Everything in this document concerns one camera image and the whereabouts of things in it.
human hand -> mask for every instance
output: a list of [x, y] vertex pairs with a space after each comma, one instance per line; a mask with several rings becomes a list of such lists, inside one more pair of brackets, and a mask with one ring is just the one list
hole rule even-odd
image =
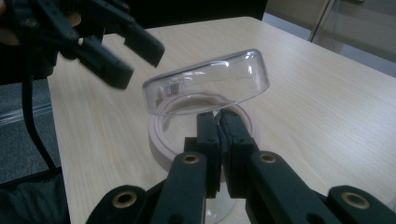
[[[0, 16], [6, 12], [6, 9], [7, 7], [4, 0], [0, 0]], [[74, 13], [68, 16], [67, 19], [69, 20], [70, 24], [72, 24], [73, 26], [77, 26], [81, 22], [81, 15], [79, 15], [78, 13]], [[0, 43], [10, 46], [17, 46], [20, 44], [20, 41], [18, 40], [14, 32], [9, 30], [8, 28], [0, 26]]]

table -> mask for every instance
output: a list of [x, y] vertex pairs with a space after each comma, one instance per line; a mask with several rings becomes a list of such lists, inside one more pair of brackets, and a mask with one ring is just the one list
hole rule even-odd
[[[271, 86], [246, 102], [271, 150], [311, 188], [354, 186], [383, 203], [396, 197], [396, 79], [262, 21], [233, 18], [149, 30], [165, 45], [157, 68], [107, 35], [104, 45], [134, 66], [126, 91], [109, 88], [60, 57], [49, 77], [72, 223], [84, 223], [111, 189], [157, 183], [142, 84], [150, 77], [244, 49], [258, 49]], [[221, 223], [247, 223], [239, 200]]]

floor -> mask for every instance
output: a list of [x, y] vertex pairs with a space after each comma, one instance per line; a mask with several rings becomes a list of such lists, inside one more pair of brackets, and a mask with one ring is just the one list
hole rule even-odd
[[[309, 31], [302, 27], [282, 21], [265, 14], [263, 21], [282, 30], [307, 39]], [[396, 77], [396, 64], [374, 55], [344, 46], [341, 54], [385, 74]], [[35, 149], [21, 116], [21, 84], [0, 86], [0, 184], [26, 175], [47, 170]], [[50, 92], [47, 80], [34, 83], [35, 124], [49, 154], [57, 166], [60, 166], [58, 145], [56, 141], [52, 111], [50, 109]]]

transparent lid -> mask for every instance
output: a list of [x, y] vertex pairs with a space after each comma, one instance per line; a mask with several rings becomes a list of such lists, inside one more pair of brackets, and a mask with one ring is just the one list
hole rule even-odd
[[238, 104], [268, 87], [262, 55], [249, 49], [151, 78], [143, 91], [150, 114], [181, 115]]

wooden table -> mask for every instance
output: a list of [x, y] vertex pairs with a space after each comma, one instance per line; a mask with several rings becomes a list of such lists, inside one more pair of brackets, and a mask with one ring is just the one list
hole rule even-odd
[[[111, 189], [157, 183], [142, 84], [150, 77], [244, 49], [258, 49], [271, 86], [246, 104], [262, 129], [260, 149], [282, 156], [307, 185], [327, 195], [354, 186], [383, 203], [396, 197], [396, 79], [251, 18], [149, 30], [165, 45], [151, 67], [108, 35], [104, 44], [134, 75], [109, 88], [60, 58], [49, 77], [73, 223], [84, 223]], [[239, 200], [221, 223], [248, 223]]]

